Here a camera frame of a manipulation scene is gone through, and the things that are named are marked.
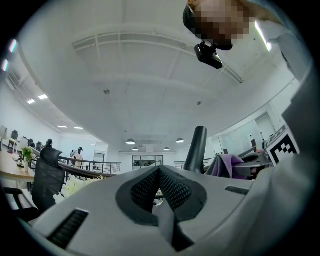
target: purple cloth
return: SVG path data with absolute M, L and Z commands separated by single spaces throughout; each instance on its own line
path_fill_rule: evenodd
M 220 177 L 221 176 L 221 171 L 224 169 L 223 166 L 225 165 L 230 178 L 231 179 L 240 179 L 240 180 L 246 180 L 247 177 L 238 175 L 236 171 L 233 170 L 232 166 L 236 164 L 241 164 L 244 163 L 244 161 L 237 155 L 235 154 L 219 154 L 217 155 L 217 158 L 220 157 L 222 161 L 216 161 L 215 165 L 213 167 L 213 176 Z

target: ceiling light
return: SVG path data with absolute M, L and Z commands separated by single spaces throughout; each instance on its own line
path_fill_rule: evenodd
M 43 94 L 38 97 L 40 100 L 48 99 L 47 95 Z
M 178 139 L 176 140 L 176 143 L 182 143 L 182 142 L 185 142 L 185 140 L 184 140 L 183 138 L 178 138 Z
M 8 64 L 9 64 L 8 60 L 5 59 L 5 60 L 3 61 L 3 63 L 2 63 L 2 67 L 1 67 L 4 72 L 6 72 L 7 67 L 8 67 Z
M 17 40 L 13 39 L 12 43 L 10 44 L 10 47 L 9 47 L 9 51 L 10 53 L 13 53 L 14 52 L 14 49 L 16 48 L 17 46 Z
M 269 42 L 266 41 L 266 39 L 265 39 L 265 37 L 264 37 L 264 34 L 262 33 L 262 30 L 261 30 L 261 28 L 259 27 L 259 25 L 258 25 L 257 22 L 255 22 L 255 28 L 256 28 L 256 30 L 259 32 L 259 34 L 260 34 L 260 36 L 261 36 L 261 38 L 262 38 L 262 40 L 263 40 L 266 48 L 268 49 L 268 52 L 270 52 L 270 51 L 272 50 L 272 45 L 271 45 L 271 43 L 269 43 Z
M 36 101 L 34 100 L 34 99 L 30 99 L 29 101 L 28 101 L 28 104 L 32 104 L 32 103 L 35 103 Z
M 136 142 L 135 142 L 132 138 L 128 139 L 128 140 L 126 141 L 126 143 L 129 144 L 129 145 L 134 145 L 134 144 L 136 144 Z

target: black cylinder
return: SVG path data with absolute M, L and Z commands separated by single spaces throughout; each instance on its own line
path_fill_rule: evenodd
M 198 126 L 195 128 L 191 147 L 184 164 L 184 170 L 204 174 L 204 158 L 207 143 L 207 128 Z

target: green plant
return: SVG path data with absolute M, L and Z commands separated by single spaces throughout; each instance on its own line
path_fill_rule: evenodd
M 27 162 L 30 162 L 33 155 L 33 150 L 30 147 L 23 147 L 22 148 L 22 155 L 25 157 Z

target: chair armrest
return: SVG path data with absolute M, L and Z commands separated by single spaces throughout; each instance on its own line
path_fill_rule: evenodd
M 19 197 L 18 197 L 18 195 L 23 194 L 22 191 L 21 191 L 21 189 L 12 188 L 12 187 L 4 187 L 3 190 L 4 190 L 4 193 L 5 193 L 5 194 L 11 194 L 11 195 L 13 195 L 13 198 L 14 198 L 14 200 L 15 200 L 15 203 L 18 205 L 18 208 L 19 208 L 20 210 L 23 209 L 22 204 L 21 204 L 21 202 L 20 202 L 20 200 L 19 200 Z

